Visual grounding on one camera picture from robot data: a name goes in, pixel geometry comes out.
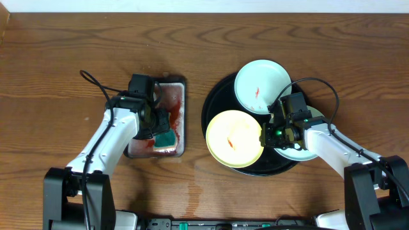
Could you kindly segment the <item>green yellow sponge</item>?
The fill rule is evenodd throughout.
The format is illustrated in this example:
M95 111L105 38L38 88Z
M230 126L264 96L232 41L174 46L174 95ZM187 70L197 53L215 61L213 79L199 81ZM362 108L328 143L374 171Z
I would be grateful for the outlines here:
M173 129L155 136L153 149L155 151L173 151L176 148L177 138Z

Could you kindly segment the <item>yellow plate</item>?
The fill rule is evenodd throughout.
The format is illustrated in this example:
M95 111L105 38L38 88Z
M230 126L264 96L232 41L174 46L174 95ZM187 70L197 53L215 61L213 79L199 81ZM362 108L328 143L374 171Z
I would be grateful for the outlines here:
M255 163L264 147L259 140L261 125L250 114L229 110L216 115L205 134L207 147L221 164L244 168Z

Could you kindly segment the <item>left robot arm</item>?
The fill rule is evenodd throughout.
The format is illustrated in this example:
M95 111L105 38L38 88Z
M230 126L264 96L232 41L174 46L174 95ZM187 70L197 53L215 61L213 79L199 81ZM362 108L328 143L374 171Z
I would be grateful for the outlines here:
M43 181L44 229L137 229L137 215L115 208L111 176L129 142L170 128L164 108L127 97L109 106L86 147Z

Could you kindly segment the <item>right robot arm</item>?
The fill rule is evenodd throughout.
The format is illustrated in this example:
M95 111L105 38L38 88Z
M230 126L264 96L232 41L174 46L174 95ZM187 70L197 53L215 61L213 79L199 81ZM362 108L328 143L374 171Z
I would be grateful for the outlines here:
M317 229L408 229L408 165L359 146L324 117L290 115L262 126L261 145L309 151L344 180L344 209L315 217Z

